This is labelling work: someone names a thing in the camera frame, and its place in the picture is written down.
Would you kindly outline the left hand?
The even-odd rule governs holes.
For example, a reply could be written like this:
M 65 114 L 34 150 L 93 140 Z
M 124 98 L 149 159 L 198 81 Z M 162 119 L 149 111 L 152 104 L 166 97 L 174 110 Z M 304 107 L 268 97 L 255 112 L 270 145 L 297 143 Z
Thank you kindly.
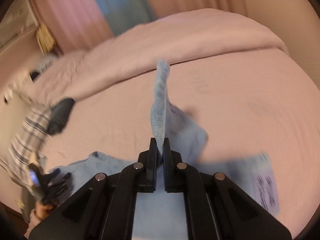
M 31 228 L 37 226 L 37 224 L 46 219 L 55 209 L 56 205 L 43 205 L 40 202 L 36 202 L 35 208 L 30 213 L 29 227 Z

